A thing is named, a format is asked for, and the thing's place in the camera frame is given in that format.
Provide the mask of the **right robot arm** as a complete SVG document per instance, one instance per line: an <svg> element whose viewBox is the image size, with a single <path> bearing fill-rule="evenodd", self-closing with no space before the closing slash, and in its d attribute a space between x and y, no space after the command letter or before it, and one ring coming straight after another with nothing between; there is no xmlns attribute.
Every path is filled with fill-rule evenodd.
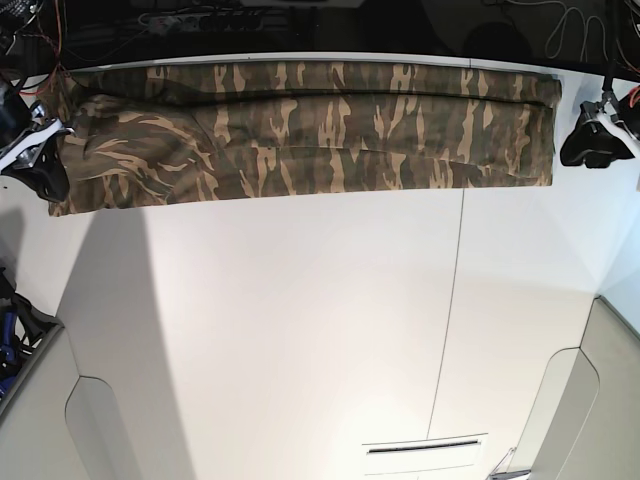
<svg viewBox="0 0 640 480"><path fill-rule="evenodd" d="M1 175L13 178L47 202L60 203L69 194L69 179L58 152L59 139L74 130L36 99L57 73L27 83L24 62L11 53L21 34L38 21L43 1L1 3Z"/></svg>

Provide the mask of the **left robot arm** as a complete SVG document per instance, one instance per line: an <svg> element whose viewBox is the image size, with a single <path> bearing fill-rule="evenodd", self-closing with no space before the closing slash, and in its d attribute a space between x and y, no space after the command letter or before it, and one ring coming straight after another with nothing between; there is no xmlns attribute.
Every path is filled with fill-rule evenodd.
<svg viewBox="0 0 640 480"><path fill-rule="evenodd" d="M618 97L613 89L619 69L639 72L628 62L621 41L623 1L606 3L608 32L605 40L606 71L598 101L585 101L573 131L560 150L564 167L605 169L612 163L639 158L639 88Z"/></svg>

